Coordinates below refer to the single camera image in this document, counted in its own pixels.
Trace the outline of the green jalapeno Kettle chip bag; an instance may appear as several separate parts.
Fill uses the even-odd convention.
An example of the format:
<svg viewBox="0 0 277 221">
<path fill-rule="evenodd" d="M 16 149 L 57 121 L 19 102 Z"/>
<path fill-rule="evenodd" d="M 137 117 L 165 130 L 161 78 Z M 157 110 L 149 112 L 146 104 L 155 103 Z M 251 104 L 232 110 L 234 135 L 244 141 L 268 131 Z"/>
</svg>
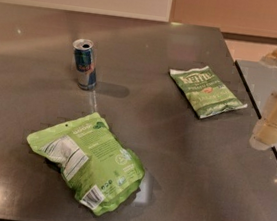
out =
<svg viewBox="0 0 277 221">
<path fill-rule="evenodd" d="M 169 74 L 199 119 L 247 107 L 207 66 L 187 71 L 171 69 Z"/>
</svg>

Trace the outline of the light green rice chip bag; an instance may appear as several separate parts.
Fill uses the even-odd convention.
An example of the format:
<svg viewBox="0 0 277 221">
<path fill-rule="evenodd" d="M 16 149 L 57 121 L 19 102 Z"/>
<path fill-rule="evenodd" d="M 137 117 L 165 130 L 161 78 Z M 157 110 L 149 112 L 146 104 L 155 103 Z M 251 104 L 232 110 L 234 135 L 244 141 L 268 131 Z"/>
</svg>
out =
<svg viewBox="0 0 277 221">
<path fill-rule="evenodd" d="M 121 145 L 97 112 L 37 131 L 27 141 L 60 167 L 75 199 L 95 215 L 117 209 L 145 176 L 140 159 Z"/>
</svg>

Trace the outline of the grey side table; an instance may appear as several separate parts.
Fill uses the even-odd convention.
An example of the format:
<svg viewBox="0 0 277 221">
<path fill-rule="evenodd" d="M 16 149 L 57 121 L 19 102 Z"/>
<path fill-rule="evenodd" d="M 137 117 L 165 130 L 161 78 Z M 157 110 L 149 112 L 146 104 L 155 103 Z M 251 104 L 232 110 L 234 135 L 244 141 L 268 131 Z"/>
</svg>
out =
<svg viewBox="0 0 277 221">
<path fill-rule="evenodd" d="M 277 159 L 277 68 L 248 60 L 235 64 L 258 115 L 249 143 L 259 151 L 272 150 Z"/>
</svg>

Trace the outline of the blue silver energy drink can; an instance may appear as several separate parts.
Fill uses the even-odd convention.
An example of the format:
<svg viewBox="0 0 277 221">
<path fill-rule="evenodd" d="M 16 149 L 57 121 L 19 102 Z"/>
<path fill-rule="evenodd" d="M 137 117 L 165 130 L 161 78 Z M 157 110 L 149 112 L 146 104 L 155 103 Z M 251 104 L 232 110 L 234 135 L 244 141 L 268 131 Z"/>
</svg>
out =
<svg viewBox="0 0 277 221">
<path fill-rule="evenodd" d="M 83 90 L 93 90 L 97 83 L 93 42 L 91 40 L 78 39 L 73 42 L 73 47 L 78 85 Z"/>
</svg>

